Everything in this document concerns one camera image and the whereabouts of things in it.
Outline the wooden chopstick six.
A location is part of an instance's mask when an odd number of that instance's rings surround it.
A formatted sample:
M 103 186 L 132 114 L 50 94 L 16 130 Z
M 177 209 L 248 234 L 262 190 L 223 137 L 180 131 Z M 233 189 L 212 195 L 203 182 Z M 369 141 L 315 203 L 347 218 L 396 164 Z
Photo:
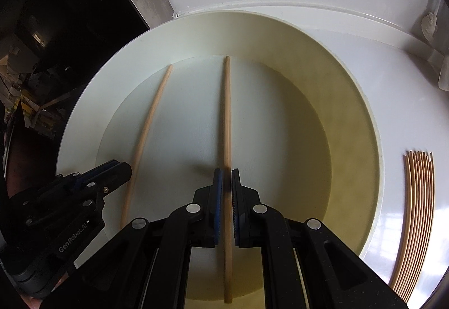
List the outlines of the wooden chopstick six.
M 403 275 L 400 280 L 400 287 L 398 293 L 402 298 L 406 296 L 406 290 L 408 286 L 410 270 L 413 266 L 413 252 L 415 250 L 416 229 L 418 227 L 418 214 L 419 214 L 419 188 L 420 188 L 420 172 L 418 167 L 418 157 L 414 151 L 411 151 L 410 162 L 412 168 L 412 214 L 410 222 L 409 242 L 406 252 L 405 268 L 403 269 Z

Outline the dark stove cooktop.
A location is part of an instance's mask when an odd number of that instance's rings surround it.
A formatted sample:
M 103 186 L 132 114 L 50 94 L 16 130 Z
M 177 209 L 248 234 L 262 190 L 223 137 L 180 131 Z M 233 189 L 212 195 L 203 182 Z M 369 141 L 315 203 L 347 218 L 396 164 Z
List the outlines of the dark stove cooktop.
M 55 175 L 79 95 L 146 30 L 130 0 L 1 0 L 1 172 L 9 195 Z

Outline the round white basin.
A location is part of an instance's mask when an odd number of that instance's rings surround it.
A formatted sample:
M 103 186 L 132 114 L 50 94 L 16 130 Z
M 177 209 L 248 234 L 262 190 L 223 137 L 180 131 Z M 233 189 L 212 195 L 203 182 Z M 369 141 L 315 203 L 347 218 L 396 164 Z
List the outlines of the round white basin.
M 349 70 L 277 19 L 213 12 L 140 35 L 103 65 L 78 99 L 57 172 L 131 162 L 132 192 L 106 199 L 105 229 L 86 261 L 130 218 L 168 216 L 208 185 L 224 157 L 224 66 L 231 60 L 231 163 L 286 218 L 320 219 L 359 255 L 376 217 L 381 159 L 375 126 Z

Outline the wooden chopstick one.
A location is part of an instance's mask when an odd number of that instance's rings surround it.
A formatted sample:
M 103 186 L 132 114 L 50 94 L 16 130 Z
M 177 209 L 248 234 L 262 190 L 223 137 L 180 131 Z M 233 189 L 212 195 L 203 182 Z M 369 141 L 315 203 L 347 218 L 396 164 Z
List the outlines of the wooden chopstick one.
M 231 191 L 231 60 L 224 59 L 224 302 L 231 304 L 233 256 L 232 256 L 232 191 Z

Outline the wooden chopstick eight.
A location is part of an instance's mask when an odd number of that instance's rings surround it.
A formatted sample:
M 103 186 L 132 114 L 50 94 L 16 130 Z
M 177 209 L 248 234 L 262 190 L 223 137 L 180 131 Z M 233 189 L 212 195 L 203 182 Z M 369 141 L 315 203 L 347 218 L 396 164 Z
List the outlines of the wooden chopstick eight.
M 421 152 L 409 151 L 407 153 L 409 162 L 409 231 L 404 252 L 404 274 L 401 284 L 404 301 L 408 301 L 415 287 L 415 276 L 418 262 L 421 257 L 423 216 L 425 214 L 425 188 L 426 174 L 425 162 Z

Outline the wooden chopstick three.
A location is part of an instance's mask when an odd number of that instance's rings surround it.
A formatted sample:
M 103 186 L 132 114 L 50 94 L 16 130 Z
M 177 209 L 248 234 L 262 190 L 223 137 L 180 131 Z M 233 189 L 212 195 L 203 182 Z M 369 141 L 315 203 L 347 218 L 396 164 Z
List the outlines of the wooden chopstick three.
M 405 268 L 406 252 L 410 233 L 410 222 L 412 214 L 412 168 L 410 162 L 410 154 L 411 151 L 407 151 L 405 156 L 403 156 L 406 180 L 403 227 L 401 231 L 400 246 L 398 249 L 395 266 L 390 278 L 390 287 L 395 292 L 399 291 L 400 280 L 403 275 L 403 269 Z

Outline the wooden chopstick seven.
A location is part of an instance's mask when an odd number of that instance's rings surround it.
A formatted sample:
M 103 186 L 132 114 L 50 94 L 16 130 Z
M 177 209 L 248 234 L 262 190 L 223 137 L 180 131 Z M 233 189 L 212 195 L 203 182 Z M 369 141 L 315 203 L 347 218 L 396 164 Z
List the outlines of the wooden chopstick seven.
M 401 252 L 401 275 L 397 284 L 400 295 L 407 301 L 408 292 L 414 277 L 413 269 L 418 259 L 419 250 L 419 229 L 421 228 L 422 211 L 422 187 L 423 172 L 421 166 L 421 156 L 418 152 L 409 151 L 406 156 L 408 163 L 408 203 L 406 210 L 406 235 Z

